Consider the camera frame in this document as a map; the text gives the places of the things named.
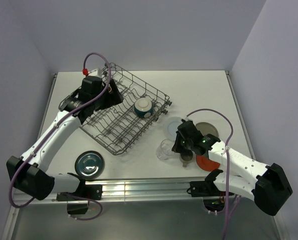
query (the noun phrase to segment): orange plate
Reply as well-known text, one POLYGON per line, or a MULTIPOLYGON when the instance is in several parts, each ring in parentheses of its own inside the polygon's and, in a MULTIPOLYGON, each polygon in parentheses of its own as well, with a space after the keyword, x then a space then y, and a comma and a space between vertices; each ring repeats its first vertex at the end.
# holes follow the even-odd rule
POLYGON ((201 169, 208 171, 208 172, 212 172, 213 170, 220 167, 219 163, 212 161, 205 156, 197 155, 195 160, 201 169))

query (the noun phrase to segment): wire dish rack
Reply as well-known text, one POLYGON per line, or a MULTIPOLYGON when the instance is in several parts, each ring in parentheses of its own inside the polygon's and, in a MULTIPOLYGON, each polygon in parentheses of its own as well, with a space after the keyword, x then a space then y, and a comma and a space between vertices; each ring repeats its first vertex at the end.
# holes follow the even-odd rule
MULTIPOLYGON (((126 152, 161 114, 168 113, 167 107, 172 102, 168 95, 115 63, 110 63, 109 67, 124 100, 121 104, 94 112, 80 128, 111 154, 120 155, 126 152), (133 110, 136 100, 143 97, 150 98, 154 106, 153 114, 148 118, 139 118, 133 110)), ((107 65, 102 72, 103 80, 107 81, 107 65)))

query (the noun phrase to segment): white table surface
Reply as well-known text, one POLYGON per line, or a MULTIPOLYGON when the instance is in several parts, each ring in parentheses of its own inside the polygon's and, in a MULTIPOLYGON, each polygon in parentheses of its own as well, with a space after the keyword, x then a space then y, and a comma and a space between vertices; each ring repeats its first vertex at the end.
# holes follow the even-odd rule
MULTIPOLYGON (((184 168, 178 156, 159 160, 155 155, 156 148, 166 138, 162 130, 163 122, 173 116, 183 118, 189 112, 200 108, 214 109, 226 115, 234 127, 229 145, 250 157, 225 71, 132 71, 131 73, 170 96, 173 104, 168 107, 169 113, 162 114, 127 153, 118 156, 111 155, 81 129, 76 130, 54 157, 47 171, 48 174, 75 173, 76 158, 82 152, 93 150, 98 151, 105 161, 105 169, 97 179, 205 177, 209 172, 200 169, 195 161, 184 168)), ((81 72, 58 73, 42 132, 54 120, 61 100, 79 87, 82 79, 81 72)), ((215 113, 198 112, 190 118, 194 123, 213 124, 218 129, 222 140, 226 140, 230 134, 228 123, 215 113)))

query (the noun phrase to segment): cup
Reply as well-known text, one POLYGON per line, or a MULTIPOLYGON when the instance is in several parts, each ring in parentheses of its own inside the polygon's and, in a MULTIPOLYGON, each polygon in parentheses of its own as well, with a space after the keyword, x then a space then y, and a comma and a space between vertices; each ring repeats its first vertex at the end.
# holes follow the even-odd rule
POLYGON ((173 157, 176 153, 172 151, 174 141, 165 139, 161 142, 156 150, 156 155, 160 160, 167 160, 173 157))

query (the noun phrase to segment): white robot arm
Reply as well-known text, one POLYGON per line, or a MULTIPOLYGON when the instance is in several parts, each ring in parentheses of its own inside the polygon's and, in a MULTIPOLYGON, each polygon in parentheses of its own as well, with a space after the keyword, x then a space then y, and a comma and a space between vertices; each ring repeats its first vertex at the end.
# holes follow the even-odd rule
MULTIPOLYGON (((63 101, 56 118, 37 142, 20 158, 9 158, 7 169, 13 187, 38 200, 43 200, 50 193, 88 196, 83 194, 90 187, 81 177, 73 173, 50 176, 46 171, 63 143, 94 111, 110 108, 123 101, 114 80, 107 81, 104 85, 99 69, 95 75, 87 75, 81 87, 63 101)), ((12 189, 9 198, 14 207, 21 207, 13 202, 12 189)))
MULTIPOLYGON (((271 166, 253 160, 238 151, 225 146, 219 138, 203 136, 191 120, 178 127, 177 138, 172 150, 176 153, 193 151, 197 155, 207 154, 209 159, 227 166, 239 176, 229 176, 229 191, 246 197, 256 203, 265 213, 274 216, 292 194, 291 186, 283 169, 273 163, 271 166)), ((191 182, 192 197, 218 196, 226 191, 226 172, 216 169, 201 182, 191 182)))

